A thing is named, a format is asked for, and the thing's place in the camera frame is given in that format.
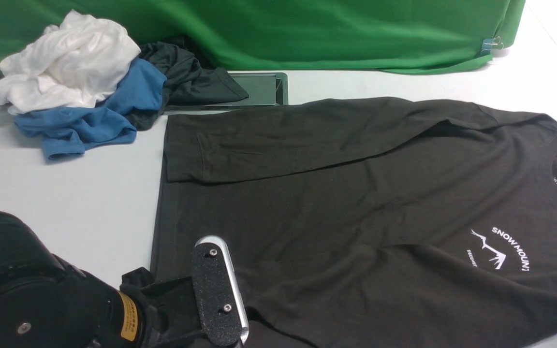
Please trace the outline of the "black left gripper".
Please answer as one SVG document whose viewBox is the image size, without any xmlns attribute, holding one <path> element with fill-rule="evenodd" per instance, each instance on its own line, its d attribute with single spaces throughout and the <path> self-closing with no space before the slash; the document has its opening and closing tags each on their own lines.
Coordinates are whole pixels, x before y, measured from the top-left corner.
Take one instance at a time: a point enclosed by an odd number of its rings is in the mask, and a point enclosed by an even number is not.
<svg viewBox="0 0 557 348">
<path fill-rule="evenodd" d="M 162 289 L 139 267 L 112 287 L 0 212 L 0 348 L 185 348 L 201 334 L 190 281 Z"/>
</svg>

